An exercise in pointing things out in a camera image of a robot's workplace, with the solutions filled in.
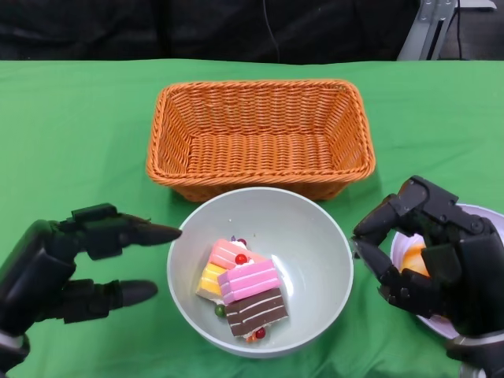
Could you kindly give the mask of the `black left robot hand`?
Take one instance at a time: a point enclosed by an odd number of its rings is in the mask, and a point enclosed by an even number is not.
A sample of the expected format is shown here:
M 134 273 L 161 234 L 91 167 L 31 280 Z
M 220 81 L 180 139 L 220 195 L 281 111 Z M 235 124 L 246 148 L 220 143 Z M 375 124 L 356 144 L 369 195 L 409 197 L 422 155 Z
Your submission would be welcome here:
M 114 258 L 131 245 L 163 245 L 181 234 L 108 203 L 74 210 L 63 221 L 35 221 L 1 267 L 1 330 L 18 336 L 46 319 L 90 321 L 145 302 L 158 292 L 149 280 L 73 280 L 76 256 Z

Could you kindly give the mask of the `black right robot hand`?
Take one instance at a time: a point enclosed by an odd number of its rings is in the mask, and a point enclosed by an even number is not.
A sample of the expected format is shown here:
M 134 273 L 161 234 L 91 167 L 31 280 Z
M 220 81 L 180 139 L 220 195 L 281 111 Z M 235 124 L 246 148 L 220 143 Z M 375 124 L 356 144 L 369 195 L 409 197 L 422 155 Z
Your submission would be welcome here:
M 410 177 L 353 231 L 355 254 L 380 282 L 392 306 L 425 318 L 448 319 L 461 335 L 503 329 L 503 243 L 486 217 L 465 212 L 458 197 L 434 183 Z M 421 235 L 428 270 L 398 270 L 380 249 L 387 234 Z

